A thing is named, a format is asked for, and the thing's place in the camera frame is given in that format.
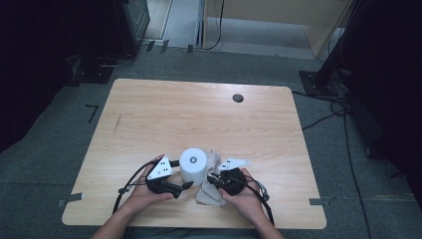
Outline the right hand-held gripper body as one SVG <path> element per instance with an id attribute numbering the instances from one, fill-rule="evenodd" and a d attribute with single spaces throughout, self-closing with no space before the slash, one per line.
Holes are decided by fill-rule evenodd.
<path id="1" fill-rule="evenodd" d="M 227 158 L 217 167 L 216 187 L 224 189 L 229 195 L 239 194 L 246 187 L 246 177 L 241 167 L 249 163 L 247 159 Z"/>

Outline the black metal stand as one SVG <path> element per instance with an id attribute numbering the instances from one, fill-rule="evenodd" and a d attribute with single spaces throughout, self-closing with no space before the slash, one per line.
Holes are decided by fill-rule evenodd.
<path id="1" fill-rule="evenodd" d="M 348 17 L 342 34 L 326 61 L 317 72 L 299 71 L 305 92 L 308 96 L 337 96 L 335 82 L 332 74 L 341 67 L 348 67 L 350 60 L 345 58 L 345 47 L 343 44 L 350 38 L 360 21 L 360 5 L 362 0 L 355 0 L 350 16 Z"/>

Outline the person's left hand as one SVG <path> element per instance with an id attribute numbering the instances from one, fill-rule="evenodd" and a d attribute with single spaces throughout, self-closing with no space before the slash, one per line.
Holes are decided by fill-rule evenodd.
<path id="1" fill-rule="evenodd" d="M 165 200 L 173 199 L 171 193 L 156 194 L 151 192 L 146 185 L 146 176 L 151 170 L 152 165 L 148 165 L 138 178 L 136 186 L 123 204 L 123 206 L 131 213 L 136 214 L 147 208 L 148 206 Z"/>

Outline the person's grey clothing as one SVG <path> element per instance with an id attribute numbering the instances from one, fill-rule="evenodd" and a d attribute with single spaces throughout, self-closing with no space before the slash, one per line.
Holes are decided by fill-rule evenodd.
<path id="1" fill-rule="evenodd" d="M 260 239 L 255 229 L 133 227 L 123 239 Z"/>

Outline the white textured cloth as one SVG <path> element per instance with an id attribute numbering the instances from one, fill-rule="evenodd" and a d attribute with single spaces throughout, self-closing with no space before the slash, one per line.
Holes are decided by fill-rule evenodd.
<path id="1" fill-rule="evenodd" d="M 206 177 L 209 173 L 217 171 L 217 166 L 220 163 L 220 155 L 212 150 L 205 152 L 207 157 L 206 162 Z M 211 205 L 211 206 L 224 206 L 226 201 L 223 199 L 221 193 L 211 184 L 207 178 L 202 181 L 198 192 L 196 193 L 195 199 L 199 204 Z"/>

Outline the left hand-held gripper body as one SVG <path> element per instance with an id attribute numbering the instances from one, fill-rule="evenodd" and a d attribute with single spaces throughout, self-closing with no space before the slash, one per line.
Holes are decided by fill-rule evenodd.
<path id="1" fill-rule="evenodd" d="M 159 159 L 146 176 L 148 189 L 156 194 L 171 193 L 174 198 L 178 198 L 182 192 L 181 186 L 168 181 L 173 173 L 173 168 L 166 155 Z"/>

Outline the light wooden cabinet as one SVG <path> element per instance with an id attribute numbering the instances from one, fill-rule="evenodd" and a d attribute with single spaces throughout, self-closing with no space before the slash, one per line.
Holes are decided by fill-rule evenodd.
<path id="1" fill-rule="evenodd" d="M 313 55 L 319 57 L 338 27 L 344 27 L 355 0 L 201 0 L 200 42 L 221 41 L 223 21 L 301 25 Z"/>

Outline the black flat stand base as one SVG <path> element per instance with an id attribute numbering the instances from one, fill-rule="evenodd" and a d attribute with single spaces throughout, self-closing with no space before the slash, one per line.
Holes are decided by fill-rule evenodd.
<path id="1" fill-rule="evenodd" d="M 77 87 L 79 84 L 104 84 L 108 83 L 113 67 L 101 62 L 96 57 L 81 58 L 79 55 L 67 59 L 73 76 L 68 82 L 69 86 Z"/>

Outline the dark curtain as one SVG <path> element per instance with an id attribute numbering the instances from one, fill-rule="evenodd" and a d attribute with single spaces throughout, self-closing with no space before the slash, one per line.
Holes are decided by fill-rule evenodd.
<path id="1" fill-rule="evenodd" d="M 369 144 L 406 175 L 422 209 L 422 0 L 362 0 L 342 47 L 346 85 L 380 130 Z"/>
<path id="2" fill-rule="evenodd" d="M 21 140 L 73 77 L 110 55 L 116 0 L 0 0 L 0 152 Z"/>

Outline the white cylindrical container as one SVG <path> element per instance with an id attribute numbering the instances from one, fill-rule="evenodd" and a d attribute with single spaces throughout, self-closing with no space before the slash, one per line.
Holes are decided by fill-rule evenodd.
<path id="1" fill-rule="evenodd" d="M 206 177 L 207 156 L 200 148 L 188 148 L 182 152 L 179 166 L 182 180 L 198 186 Z"/>

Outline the person's right hand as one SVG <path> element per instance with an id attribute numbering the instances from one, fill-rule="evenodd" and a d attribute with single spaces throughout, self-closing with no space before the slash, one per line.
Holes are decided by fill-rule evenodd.
<path id="1" fill-rule="evenodd" d="M 249 220 L 266 217 L 262 203 L 255 195 L 255 191 L 259 190 L 259 186 L 254 181 L 249 181 L 245 188 L 237 195 L 230 195 L 224 189 L 220 188 L 219 192 L 223 199 L 232 204 L 238 211 Z"/>

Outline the grey floor tape strip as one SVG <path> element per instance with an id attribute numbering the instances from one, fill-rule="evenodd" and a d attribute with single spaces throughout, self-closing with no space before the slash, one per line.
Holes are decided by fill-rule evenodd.
<path id="1" fill-rule="evenodd" d="M 57 207 L 65 207 L 69 202 L 82 200 L 84 197 L 83 193 L 76 193 L 67 196 L 65 199 L 60 199 L 57 201 Z"/>
<path id="2" fill-rule="evenodd" d="M 312 206 L 320 205 L 320 206 L 323 206 L 323 207 L 326 207 L 326 208 L 330 208 L 329 201 L 321 199 L 321 198 L 310 198 L 309 203 Z"/>

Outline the black cabinet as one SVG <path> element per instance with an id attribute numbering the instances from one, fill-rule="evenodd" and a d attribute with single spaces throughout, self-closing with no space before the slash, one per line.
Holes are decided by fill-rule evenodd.
<path id="1" fill-rule="evenodd" d="M 150 22 L 146 0 L 113 0 L 123 51 L 134 56 Z"/>

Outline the black angled floor tape mark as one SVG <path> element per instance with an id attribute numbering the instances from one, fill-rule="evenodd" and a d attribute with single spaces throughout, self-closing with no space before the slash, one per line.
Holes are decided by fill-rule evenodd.
<path id="1" fill-rule="evenodd" d="M 86 108 L 88 108 L 88 109 L 91 109 L 91 110 L 92 110 L 92 113 L 91 113 L 91 115 L 90 115 L 90 117 L 89 117 L 89 120 L 88 120 L 88 123 L 91 123 L 91 122 L 92 122 L 92 120 L 94 119 L 94 117 L 95 117 L 95 115 L 96 115 L 97 111 L 98 111 L 99 106 L 97 106 L 97 105 L 89 105 L 89 104 L 87 104 L 87 105 L 86 105 Z"/>

